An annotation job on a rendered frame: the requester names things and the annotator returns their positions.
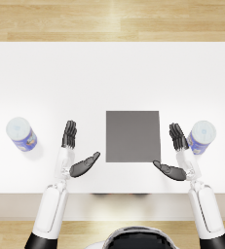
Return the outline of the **blue can with white lid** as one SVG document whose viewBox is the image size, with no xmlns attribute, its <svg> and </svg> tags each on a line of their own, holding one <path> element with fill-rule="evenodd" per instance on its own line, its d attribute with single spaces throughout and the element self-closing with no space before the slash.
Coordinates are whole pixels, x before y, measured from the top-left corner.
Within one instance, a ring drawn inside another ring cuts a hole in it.
<svg viewBox="0 0 225 249">
<path fill-rule="evenodd" d="M 201 155 L 216 137 L 214 125 L 208 121 L 196 122 L 188 137 L 187 142 L 195 155 Z"/>
<path fill-rule="evenodd" d="M 31 151 L 37 145 L 37 136 L 24 118 L 11 119 L 7 123 L 6 132 L 16 147 L 23 152 Z"/>
</svg>

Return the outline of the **dark grey square mat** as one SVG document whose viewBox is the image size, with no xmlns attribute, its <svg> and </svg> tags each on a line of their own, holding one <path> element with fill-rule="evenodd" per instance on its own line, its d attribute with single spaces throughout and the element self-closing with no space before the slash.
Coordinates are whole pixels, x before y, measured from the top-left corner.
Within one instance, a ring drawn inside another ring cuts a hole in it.
<svg viewBox="0 0 225 249">
<path fill-rule="evenodd" d="M 158 111 L 106 112 L 107 162 L 152 162 L 160 159 Z"/>
</svg>

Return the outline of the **dark round robot body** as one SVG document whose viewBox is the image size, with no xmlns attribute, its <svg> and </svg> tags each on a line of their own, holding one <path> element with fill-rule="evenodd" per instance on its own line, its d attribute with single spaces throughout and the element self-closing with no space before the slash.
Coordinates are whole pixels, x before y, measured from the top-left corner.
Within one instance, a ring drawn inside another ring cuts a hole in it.
<svg viewBox="0 0 225 249">
<path fill-rule="evenodd" d="M 85 249 L 179 249 L 164 232 L 143 226 L 125 227 L 112 232 L 104 241 Z"/>
</svg>

